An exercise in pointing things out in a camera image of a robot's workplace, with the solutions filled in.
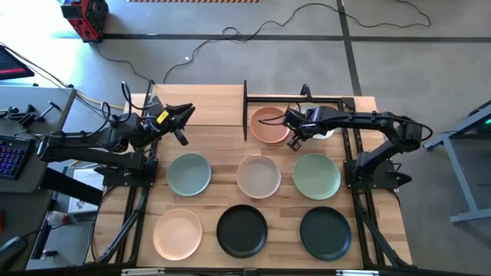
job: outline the light green plate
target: light green plate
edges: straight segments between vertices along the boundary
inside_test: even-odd
[[[310,199],[328,199],[338,191],[341,173],[327,156],[311,153],[295,164],[293,182],[298,191]]]

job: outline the rgb keyboard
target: rgb keyboard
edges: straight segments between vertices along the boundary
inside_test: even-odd
[[[0,178],[17,179],[29,160],[35,140],[0,135]]]

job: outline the gray floor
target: gray floor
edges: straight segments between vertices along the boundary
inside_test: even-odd
[[[135,92],[147,84],[125,64],[105,61],[89,44],[76,39],[53,39],[50,34],[71,31],[61,18],[56,1],[43,5],[34,0],[0,6],[0,25],[14,18],[19,3],[47,9],[36,24],[0,29],[2,40],[91,97],[123,104],[119,83],[127,81]],[[236,26],[244,34],[269,19],[284,21],[308,1],[262,0],[262,4],[143,4],[108,1],[108,33],[221,34]],[[336,6],[334,0],[318,1]],[[491,36],[491,2],[486,0],[413,0],[432,19],[433,26],[396,29],[361,28],[348,20],[351,35],[418,37]],[[393,0],[344,0],[346,11],[374,24],[423,22],[409,5]],[[338,14],[325,8],[300,11],[286,28],[268,26],[263,34],[342,35]],[[138,72],[161,82],[175,63],[184,62],[201,41],[106,40],[99,45],[109,58],[131,61]],[[469,111],[491,98],[491,44],[489,43],[361,43],[354,42],[354,58],[363,95],[375,96],[379,110],[408,115],[447,130]],[[173,71],[172,84],[240,84],[249,82],[251,93],[297,94],[308,83],[314,94],[352,95],[344,42],[339,41],[221,41],[203,47],[189,66]],[[34,82],[52,86],[39,77]],[[77,122],[99,119],[77,105],[67,130]],[[395,158],[413,182],[400,189],[402,213],[414,264],[429,269],[491,274],[491,218],[452,225],[448,215],[468,210],[462,191],[443,149],[422,149]],[[66,227],[50,236],[48,248],[61,256],[33,261],[29,268],[80,264],[87,246],[87,226]]]

